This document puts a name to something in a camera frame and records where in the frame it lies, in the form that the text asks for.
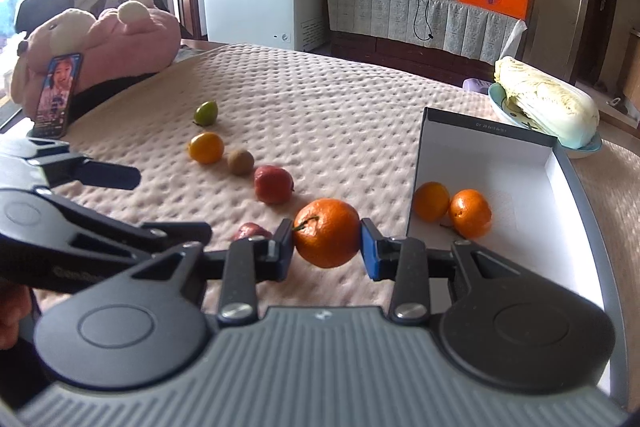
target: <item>purple object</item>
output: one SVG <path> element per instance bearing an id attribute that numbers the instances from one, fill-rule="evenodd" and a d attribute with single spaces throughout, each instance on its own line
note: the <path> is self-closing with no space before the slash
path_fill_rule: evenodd
<path id="1" fill-rule="evenodd" d="M 489 87 L 491 87 L 492 84 L 493 82 L 487 82 L 486 80 L 480 80 L 479 78 L 468 78 L 462 83 L 462 89 L 465 91 L 489 94 Z"/>

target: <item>freezer vent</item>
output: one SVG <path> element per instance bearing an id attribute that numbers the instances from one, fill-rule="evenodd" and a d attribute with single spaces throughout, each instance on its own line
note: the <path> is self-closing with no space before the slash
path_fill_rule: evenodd
<path id="1" fill-rule="evenodd" d="M 303 22 L 300 29 L 302 31 L 302 51 L 314 50 L 328 40 L 327 24 L 322 17 Z"/>

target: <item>textured beige tablecloth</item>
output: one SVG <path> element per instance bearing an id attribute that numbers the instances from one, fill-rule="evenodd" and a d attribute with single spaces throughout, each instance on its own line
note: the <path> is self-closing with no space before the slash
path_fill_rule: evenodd
<path id="1" fill-rule="evenodd" d="M 199 132 L 194 108 L 216 99 L 214 130 L 227 150 L 245 147 L 257 164 L 286 167 L 294 199 L 270 208 L 255 200 L 250 178 L 224 162 L 200 166 L 186 144 Z M 71 126 L 72 147 L 100 160 L 134 165 L 133 192 L 70 185 L 62 193 L 131 223 L 203 220 L 211 247 L 225 248 L 245 221 L 274 229 L 307 201 L 335 197 L 370 217 L 385 234 L 406 229 L 420 121 L 425 106 L 497 120 L 486 96 L 401 71 L 334 58 L 233 45 L 176 64 L 131 87 Z M 608 142 L 575 160 L 614 267 L 630 360 L 631 406 L 640 405 L 640 158 Z M 386 305 L 390 283 L 371 282 L 360 256 L 334 270 L 294 256 L 284 283 L 263 283 L 272 304 Z M 205 306 L 215 309 L 217 284 Z M 44 307 L 54 296 L 42 296 Z"/>

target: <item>orange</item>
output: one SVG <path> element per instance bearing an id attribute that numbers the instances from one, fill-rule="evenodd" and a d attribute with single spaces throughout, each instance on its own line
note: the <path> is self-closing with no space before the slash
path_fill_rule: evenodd
<path id="1" fill-rule="evenodd" d="M 460 190 L 449 207 L 453 228 L 467 239 L 477 239 L 491 230 L 492 213 L 489 203 L 477 190 Z"/>
<path id="2" fill-rule="evenodd" d="M 222 159 L 225 143 L 214 132 L 203 132 L 194 136 L 187 147 L 189 156 L 198 163 L 210 164 Z"/>
<path id="3" fill-rule="evenodd" d="M 312 201 L 299 211 L 293 227 L 298 253 L 321 268 L 341 266 L 360 249 L 360 217 L 344 201 Z"/>
<path id="4" fill-rule="evenodd" d="M 449 191 L 441 183 L 428 182 L 414 194 L 414 212 L 420 219 L 433 223 L 442 219 L 449 210 Z"/>

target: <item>pink plush toy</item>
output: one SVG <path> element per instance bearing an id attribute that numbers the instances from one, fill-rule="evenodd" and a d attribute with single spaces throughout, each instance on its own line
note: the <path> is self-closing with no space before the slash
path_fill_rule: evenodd
<path id="1" fill-rule="evenodd" d="M 153 0 L 129 0 L 98 20 L 69 8 L 36 28 L 18 46 L 10 93 L 33 120 L 42 84 L 53 57 L 83 54 L 75 94 L 106 80 L 158 73 L 180 49 L 180 24 L 156 9 Z"/>

